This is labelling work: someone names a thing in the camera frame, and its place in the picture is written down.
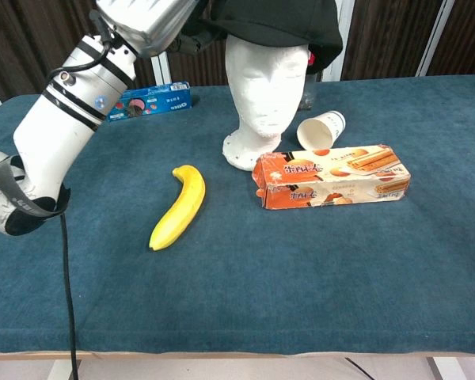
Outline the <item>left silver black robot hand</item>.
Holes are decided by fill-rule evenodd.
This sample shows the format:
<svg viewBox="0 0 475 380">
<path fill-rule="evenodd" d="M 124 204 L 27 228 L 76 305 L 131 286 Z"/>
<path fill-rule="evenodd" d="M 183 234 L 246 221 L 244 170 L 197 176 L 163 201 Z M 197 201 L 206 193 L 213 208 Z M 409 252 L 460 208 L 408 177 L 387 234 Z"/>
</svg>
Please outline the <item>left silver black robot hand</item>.
<svg viewBox="0 0 475 380">
<path fill-rule="evenodd" d="M 196 55 L 222 37 L 201 17 L 206 1 L 97 1 L 111 29 L 146 58 L 164 51 Z"/>
</svg>

